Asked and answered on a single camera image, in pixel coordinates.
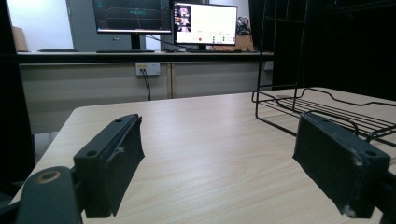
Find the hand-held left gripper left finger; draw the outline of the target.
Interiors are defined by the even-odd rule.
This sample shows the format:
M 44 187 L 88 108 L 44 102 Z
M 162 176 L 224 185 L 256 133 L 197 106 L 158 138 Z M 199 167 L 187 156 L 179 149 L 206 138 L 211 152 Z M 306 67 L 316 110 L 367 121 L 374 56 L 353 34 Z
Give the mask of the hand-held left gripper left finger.
M 139 163 L 145 158 L 138 114 L 111 121 L 75 156 L 75 171 L 85 188 L 87 218 L 115 216 Z

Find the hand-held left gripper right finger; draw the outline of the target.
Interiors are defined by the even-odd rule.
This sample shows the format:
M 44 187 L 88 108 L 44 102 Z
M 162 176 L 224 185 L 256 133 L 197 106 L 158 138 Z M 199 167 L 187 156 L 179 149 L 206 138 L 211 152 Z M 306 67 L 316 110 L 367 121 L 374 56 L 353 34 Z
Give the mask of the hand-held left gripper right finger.
M 340 213 L 390 217 L 390 156 L 321 116 L 300 116 L 293 158 Z

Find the long dark-topped desk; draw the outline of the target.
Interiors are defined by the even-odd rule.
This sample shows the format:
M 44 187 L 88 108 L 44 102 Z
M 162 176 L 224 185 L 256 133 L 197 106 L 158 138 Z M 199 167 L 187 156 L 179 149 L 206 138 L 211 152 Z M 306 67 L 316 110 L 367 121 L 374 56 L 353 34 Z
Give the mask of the long dark-topped desk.
M 26 63 L 20 66 L 34 134 L 59 131 L 86 105 L 142 102 L 254 91 L 273 83 L 273 62 L 161 62 L 158 76 L 138 76 L 135 63 Z

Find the black curtain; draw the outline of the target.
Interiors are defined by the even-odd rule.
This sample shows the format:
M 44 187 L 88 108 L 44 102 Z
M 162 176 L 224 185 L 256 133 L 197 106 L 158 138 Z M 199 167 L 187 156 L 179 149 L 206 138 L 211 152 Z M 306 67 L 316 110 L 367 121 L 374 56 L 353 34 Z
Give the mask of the black curtain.
M 324 87 L 396 101 L 396 0 L 248 0 L 272 88 Z

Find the black keyboard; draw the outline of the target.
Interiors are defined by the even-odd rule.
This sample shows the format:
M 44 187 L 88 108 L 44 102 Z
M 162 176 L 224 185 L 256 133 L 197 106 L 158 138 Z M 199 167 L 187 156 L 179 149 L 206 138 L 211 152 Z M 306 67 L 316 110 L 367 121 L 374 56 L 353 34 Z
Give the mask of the black keyboard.
M 96 53 L 154 53 L 153 49 L 99 49 Z

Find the dark-screen computer monitor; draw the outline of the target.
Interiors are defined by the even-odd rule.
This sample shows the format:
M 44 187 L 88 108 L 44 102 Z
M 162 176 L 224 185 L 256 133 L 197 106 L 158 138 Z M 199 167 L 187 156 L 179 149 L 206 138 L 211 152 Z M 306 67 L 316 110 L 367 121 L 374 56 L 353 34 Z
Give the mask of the dark-screen computer monitor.
M 131 51 L 144 51 L 142 35 L 172 34 L 170 0 L 92 0 L 97 34 L 131 37 Z

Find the brown cardboard box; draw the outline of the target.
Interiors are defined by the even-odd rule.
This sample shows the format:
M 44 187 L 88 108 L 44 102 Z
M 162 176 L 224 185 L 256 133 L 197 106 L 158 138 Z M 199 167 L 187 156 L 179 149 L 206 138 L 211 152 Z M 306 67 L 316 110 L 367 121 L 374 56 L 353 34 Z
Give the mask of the brown cardboard box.
M 28 47 L 22 28 L 13 26 L 12 32 L 14 36 L 16 50 L 19 52 L 28 52 Z

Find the black headset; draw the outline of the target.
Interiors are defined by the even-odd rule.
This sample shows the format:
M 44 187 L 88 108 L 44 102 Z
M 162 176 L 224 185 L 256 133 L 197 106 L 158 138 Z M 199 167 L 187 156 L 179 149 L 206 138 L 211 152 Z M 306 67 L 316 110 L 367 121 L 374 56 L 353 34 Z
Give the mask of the black headset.
M 237 18 L 236 32 L 239 35 L 249 35 L 250 34 L 249 18 L 248 17 L 244 16 L 244 17 Z

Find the bright-screen computer monitor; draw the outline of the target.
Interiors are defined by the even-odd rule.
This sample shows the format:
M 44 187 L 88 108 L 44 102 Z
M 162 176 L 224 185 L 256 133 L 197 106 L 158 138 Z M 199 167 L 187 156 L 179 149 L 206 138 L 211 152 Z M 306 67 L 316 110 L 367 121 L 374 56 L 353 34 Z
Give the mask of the bright-screen computer monitor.
M 174 41 L 177 45 L 208 46 L 236 44 L 236 6 L 174 3 Z

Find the white wall power socket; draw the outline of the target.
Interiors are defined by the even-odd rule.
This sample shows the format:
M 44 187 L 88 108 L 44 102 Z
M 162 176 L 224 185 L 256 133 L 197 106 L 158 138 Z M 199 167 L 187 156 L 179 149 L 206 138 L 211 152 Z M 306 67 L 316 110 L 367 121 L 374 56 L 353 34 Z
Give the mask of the white wall power socket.
M 135 72 L 138 76 L 158 76 L 161 73 L 161 65 L 159 63 L 136 63 Z

